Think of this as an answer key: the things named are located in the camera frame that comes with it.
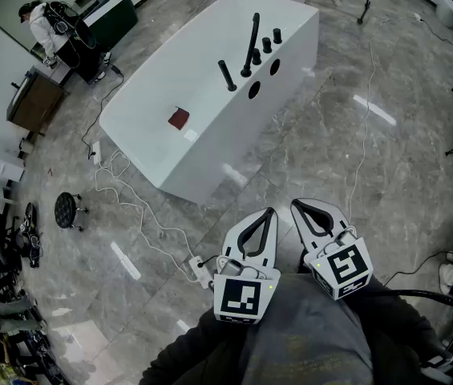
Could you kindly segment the person's left forearm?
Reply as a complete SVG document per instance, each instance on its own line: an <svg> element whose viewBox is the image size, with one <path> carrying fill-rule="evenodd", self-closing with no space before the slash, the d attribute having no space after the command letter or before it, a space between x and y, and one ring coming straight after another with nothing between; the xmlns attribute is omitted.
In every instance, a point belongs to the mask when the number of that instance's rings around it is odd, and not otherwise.
<svg viewBox="0 0 453 385"><path fill-rule="evenodd" d="M221 322L210 309L151 361L139 385L241 385L248 332L248 325Z"/></svg>

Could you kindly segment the black round stool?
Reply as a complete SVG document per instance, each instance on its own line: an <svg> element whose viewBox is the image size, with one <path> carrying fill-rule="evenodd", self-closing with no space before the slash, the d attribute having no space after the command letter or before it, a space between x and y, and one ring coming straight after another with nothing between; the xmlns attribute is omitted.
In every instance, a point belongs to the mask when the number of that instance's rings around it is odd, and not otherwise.
<svg viewBox="0 0 453 385"><path fill-rule="evenodd" d="M55 222L60 229L84 231L84 219L88 214L89 209L83 205L83 198L80 194L62 192L58 195L54 215Z"/></svg>

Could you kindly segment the black curved faucet spout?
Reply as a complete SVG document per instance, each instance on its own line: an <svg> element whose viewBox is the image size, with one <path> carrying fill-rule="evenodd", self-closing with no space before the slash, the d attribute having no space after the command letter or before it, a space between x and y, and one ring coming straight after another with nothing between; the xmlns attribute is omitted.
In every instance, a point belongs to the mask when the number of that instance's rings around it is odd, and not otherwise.
<svg viewBox="0 0 453 385"><path fill-rule="evenodd" d="M244 66L241 70L241 76L244 78L248 78L252 74L251 63L253 60L253 52L254 52L254 49L256 46L256 42L257 42L259 25L260 25L260 14L258 12L256 12L253 15L253 27L252 27L252 31L251 31L251 35L250 35L248 51L247 51L247 55L245 58Z"/></svg>

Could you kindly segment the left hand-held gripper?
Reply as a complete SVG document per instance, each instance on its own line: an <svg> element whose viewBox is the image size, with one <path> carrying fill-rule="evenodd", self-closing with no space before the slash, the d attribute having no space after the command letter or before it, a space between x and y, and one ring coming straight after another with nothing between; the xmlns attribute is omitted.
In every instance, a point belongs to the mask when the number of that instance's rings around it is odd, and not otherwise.
<svg viewBox="0 0 453 385"><path fill-rule="evenodd" d="M276 291L278 216L271 207L249 214L224 239L213 279L213 312L218 321L258 324Z"/></svg>

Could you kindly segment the white bathtub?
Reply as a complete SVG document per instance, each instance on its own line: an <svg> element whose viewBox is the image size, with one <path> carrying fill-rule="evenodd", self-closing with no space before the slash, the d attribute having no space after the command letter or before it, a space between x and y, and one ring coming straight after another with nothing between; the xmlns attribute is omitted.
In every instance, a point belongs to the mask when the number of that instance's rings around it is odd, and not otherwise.
<svg viewBox="0 0 453 385"><path fill-rule="evenodd" d="M261 65L241 76L253 27ZM273 43L273 29L282 44ZM319 11L290 0L217 0L178 30L121 87L101 128L158 189L204 203L315 66ZM272 52L263 52L262 39ZM229 91L218 66L236 84ZM168 119L189 112L181 130Z"/></svg>

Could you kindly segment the wooden cabinet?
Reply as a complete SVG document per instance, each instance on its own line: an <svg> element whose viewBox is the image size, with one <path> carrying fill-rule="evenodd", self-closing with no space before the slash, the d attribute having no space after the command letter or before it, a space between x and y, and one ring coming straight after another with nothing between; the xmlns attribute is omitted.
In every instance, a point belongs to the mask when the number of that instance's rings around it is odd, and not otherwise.
<svg viewBox="0 0 453 385"><path fill-rule="evenodd" d="M53 79L32 67L21 84L11 84L16 92L6 110L6 120L35 135L44 136L53 115L68 92Z"/></svg>

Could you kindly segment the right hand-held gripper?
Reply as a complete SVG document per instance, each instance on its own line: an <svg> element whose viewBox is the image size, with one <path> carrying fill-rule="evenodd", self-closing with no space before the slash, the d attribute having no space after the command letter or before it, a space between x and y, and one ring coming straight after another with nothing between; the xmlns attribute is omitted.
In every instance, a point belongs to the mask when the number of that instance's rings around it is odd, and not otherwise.
<svg viewBox="0 0 453 385"><path fill-rule="evenodd" d="M366 286L372 276L370 255L354 227L343 230L348 222L340 208L311 198L292 200L290 208L301 243L308 252L304 264L326 293L337 301ZM337 234L319 250L319 237Z"/></svg>

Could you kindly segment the white cylindrical appliance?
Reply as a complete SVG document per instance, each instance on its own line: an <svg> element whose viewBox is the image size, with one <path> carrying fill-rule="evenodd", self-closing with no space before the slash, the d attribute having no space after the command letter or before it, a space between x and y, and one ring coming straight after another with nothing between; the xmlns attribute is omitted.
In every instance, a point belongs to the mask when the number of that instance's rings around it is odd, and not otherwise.
<svg viewBox="0 0 453 385"><path fill-rule="evenodd" d="M436 15L444 26L453 27L453 0L438 0Z"/></svg>

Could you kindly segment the red cloth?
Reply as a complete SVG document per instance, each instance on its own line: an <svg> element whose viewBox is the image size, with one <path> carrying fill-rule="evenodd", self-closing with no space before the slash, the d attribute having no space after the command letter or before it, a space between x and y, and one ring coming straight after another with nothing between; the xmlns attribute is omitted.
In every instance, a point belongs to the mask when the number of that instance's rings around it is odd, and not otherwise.
<svg viewBox="0 0 453 385"><path fill-rule="evenodd" d="M181 130L184 125L188 122L189 112L184 110L182 107L176 107L176 110L168 119L168 123L174 128Z"/></svg>

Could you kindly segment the person's grey shirt torso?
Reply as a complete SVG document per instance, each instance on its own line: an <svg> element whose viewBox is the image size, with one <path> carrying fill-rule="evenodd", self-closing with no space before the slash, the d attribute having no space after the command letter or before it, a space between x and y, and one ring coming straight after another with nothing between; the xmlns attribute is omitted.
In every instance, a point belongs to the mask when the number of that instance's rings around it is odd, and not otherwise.
<svg viewBox="0 0 453 385"><path fill-rule="evenodd" d="M242 351L242 385L372 385L359 317L309 274L285 274Z"/></svg>

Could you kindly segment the person's right forearm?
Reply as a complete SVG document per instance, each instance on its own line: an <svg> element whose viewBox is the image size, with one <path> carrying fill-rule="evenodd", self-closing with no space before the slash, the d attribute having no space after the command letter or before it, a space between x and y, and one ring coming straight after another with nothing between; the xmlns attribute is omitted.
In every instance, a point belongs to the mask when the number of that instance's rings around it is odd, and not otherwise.
<svg viewBox="0 0 453 385"><path fill-rule="evenodd" d="M425 376L421 365L447 357L430 322L399 296L387 292L377 278L346 296L344 302L358 315L371 351L374 385L443 385Z"/></svg>

